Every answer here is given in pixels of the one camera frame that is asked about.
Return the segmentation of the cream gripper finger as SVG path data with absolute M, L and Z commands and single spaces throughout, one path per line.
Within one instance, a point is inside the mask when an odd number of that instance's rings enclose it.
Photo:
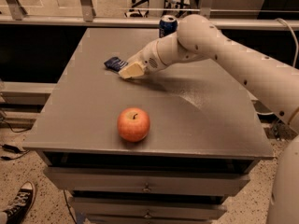
M 141 77 L 144 74 L 145 67 L 139 62 L 129 63 L 119 72 L 119 75 L 124 79 L 131 77 Z

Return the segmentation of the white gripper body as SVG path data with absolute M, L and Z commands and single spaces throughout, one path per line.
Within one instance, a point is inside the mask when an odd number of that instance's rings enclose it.
M 163 38 L 156 39 L 146 45 L 137 54 L 128 59 L 129 63 L 139 62 L 145 67 L 145 74 L 164 70 L 169 65 L 170 43 Z

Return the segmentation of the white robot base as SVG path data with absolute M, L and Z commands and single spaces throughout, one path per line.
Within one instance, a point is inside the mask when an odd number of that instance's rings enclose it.
M 280 155 L 266 224 L 299 224 L 299 137 Z

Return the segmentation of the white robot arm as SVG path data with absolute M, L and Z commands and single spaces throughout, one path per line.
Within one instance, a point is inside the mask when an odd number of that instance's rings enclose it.
M 211 59 L 299 133 L 299 70 L 229 39 L 208 19 L 189 15 L 177 30 L 128 59 L 124 79 L 143 77 L 175 63 Z

